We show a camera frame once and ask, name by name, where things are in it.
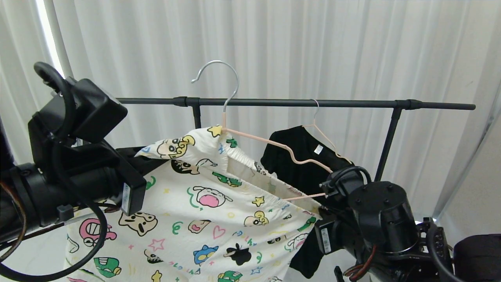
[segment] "pink star outline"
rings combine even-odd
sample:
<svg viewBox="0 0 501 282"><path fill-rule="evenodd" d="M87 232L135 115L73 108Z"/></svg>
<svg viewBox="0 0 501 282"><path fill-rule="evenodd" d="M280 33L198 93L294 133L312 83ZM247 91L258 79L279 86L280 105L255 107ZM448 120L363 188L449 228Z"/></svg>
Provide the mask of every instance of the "pink star outline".
<svg viewBox="0 0 501 282"><path fill-rule="evenodd" d="M162 240L155 240L153 239L151 244L148 245L148 247L153 248L153 251L157 250L163 250L163 242L165 241L165 238Z"/></svg>

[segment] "white cartoon print shirt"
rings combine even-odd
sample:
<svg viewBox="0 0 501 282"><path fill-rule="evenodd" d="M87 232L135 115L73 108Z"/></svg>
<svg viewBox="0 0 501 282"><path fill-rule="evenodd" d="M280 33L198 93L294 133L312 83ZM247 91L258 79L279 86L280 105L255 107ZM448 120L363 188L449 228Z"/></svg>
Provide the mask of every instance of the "white cartoon print shirt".
<svg viewBox="0 0 501 282"><path fill-rule="evenodd" d="M320 204L270 176L220 126L143 148L169 159L146 175L143 209L107 213L104 246L70 282L282 281ZM99 221L68 227L66 267L97 242Z"/></svg>

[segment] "shirt sleeve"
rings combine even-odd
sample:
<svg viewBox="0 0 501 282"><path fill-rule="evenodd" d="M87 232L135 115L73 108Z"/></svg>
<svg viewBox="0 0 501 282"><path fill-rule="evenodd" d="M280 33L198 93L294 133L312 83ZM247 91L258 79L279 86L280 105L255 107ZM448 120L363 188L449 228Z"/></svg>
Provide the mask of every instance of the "shirt sleeve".
<svg viewBox="0 0 501 282"><path fill-rule="evenodd" d="M277 131L272 133L270 140L281 143ZM277 146L271 144L266 145L265 152L263 153L263 157L261 158L261 164L269 173L276 172L275 170L277 168L278 157L280 154L279 149L280 148L278 148Z"/></svg>

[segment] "black shirt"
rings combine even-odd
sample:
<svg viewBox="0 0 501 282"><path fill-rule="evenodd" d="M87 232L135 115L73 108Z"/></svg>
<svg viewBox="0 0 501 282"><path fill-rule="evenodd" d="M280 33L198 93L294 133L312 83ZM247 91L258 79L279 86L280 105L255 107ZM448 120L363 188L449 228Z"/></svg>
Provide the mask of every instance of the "black shirt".
<svg viewBox="0 0 501 282"><path fill-rule="evenodd" d="M330 167L332 171L352 166L347 160L337 157L334 151L315 139L302 126L276 131L272 134L270 140L289 146L298 161L313 159ZM302 165L294 163L289 152L282 148L267 145L261 158L261 164L270 173L276 173L278 179L307 195L324 192L318 185L327 180L329 172L313 163ZM331 204L329 203L330 200L325 197L316 197L314 199L324 206ZM318 247L317 238L314 232L311 232L292 259L290 267L310 279L317 271L323 256Z"/></svg>

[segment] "hanger hook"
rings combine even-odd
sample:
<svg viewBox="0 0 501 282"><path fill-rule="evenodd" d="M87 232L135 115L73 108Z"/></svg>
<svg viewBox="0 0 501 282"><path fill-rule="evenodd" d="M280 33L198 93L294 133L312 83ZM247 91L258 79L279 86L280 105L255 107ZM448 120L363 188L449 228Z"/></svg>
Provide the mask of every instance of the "hanger hook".
<svg viewBox="0 0 501 282"><path fill-rule="evenodd" d="M315 111L315 114L313 115L313 120L315 120L317 118L317 113L318 113L318 110L320 109L320 105L318 104L317 100L315 100L315 99L310 99L310 100L313 100L313 101L315 101L315 103L317 103L317 110Z"/></svg>
<svg viewBox="0 0 501 282"><path fill-rule="evenodd" d="M231 70L233 71L233 73L235 74L235 77L236 77L236 88L235 88L235 91L233 92L233 94L228 98L226 99L226 101L224 102L224 105L222 106L222 112L226 112L226 106L228 105L228 102L233 98L235 97L236 93L238 92L238 88L240 87L240 79L238 78L238 73L236 72L236 70L229 64L229 63L226 63L226 62L223 62L223 61L220 61L220 60L214 60L214 61L210 61L208 63L206 63L199 71L198 71L198 75L196 76L195 79L192 79L191 80L191 83L195 83L196 81L199 80L200 78L200 75L202 75L202 72L203 70L211 65L211 64L215 64L215 63L219 63L219 64L223 64L223 65L226 65L228 67L231 68Z"/></svg>

